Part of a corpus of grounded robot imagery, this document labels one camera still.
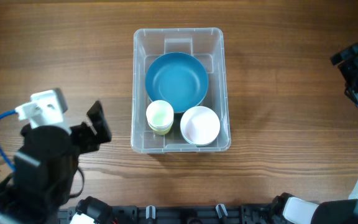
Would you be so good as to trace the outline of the cream plastic cup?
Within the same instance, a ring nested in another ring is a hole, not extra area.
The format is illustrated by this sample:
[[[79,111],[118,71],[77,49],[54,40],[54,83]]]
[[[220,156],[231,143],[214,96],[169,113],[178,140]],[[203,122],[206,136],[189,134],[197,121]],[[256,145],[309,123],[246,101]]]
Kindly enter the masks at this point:
[[[145,114],[149,126],[154,130],[164,131],[173,124],[174,110],[167,101],[157,100],[151,102]]]

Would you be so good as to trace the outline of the yellow plastic cup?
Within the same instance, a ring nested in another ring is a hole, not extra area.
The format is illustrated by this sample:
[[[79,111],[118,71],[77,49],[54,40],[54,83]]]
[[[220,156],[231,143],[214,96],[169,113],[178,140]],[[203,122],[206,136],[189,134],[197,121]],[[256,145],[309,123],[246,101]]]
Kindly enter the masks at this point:
[[[153,132],[155,134],[158,134],[158,135],[166,135],[171,130],[171,126],[168,126],[165,128],[156,128],[156,127],[151,126],[150,128],[153,130]]]

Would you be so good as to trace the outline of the dark blue plate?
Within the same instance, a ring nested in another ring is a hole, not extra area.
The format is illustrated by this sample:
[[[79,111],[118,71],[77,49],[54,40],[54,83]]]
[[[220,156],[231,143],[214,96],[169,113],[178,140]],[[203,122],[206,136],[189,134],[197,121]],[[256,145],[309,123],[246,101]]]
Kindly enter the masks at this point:
[[[150,100],[168,102],[175,113],[199,105],[208,88],[209,77],[203,64],[182,52],[158,57],[145,74],[145,90]]]

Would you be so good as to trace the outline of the pink plastic bowl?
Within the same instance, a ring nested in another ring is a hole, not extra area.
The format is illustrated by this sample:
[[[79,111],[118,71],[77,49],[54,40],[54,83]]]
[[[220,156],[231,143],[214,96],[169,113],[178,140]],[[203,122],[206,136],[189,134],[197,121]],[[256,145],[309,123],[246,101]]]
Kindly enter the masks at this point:
[[[217,114],[205,106],[195,106],[184,112],[180,120],[181,135],[189,144],[206,146],[212,143],[220,132]]]

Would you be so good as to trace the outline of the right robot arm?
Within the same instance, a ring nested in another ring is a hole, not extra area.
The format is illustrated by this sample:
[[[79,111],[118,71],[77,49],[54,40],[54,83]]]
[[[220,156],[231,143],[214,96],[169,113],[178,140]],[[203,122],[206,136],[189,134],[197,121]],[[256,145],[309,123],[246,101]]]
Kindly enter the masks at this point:
[[[334,54],[330,61],[345,80],[344,94],[358,107],[358,42]],[[358,180],[347,200],[316,204],[283,194],[273,201],[267,218],[270,223],[358,223]]]

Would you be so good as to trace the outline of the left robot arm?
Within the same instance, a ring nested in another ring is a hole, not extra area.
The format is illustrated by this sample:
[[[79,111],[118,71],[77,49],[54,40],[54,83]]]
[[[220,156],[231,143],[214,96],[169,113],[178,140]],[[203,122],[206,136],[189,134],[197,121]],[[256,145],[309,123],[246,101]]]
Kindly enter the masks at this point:
[[[111,141],[101,103],[86,115],[91,125],[72,126],[71,133],[52,125],[22,128],[15,170],[0,183],[0,223],[57,223],[60,207],[79,196],[70,192],[79,156]]]

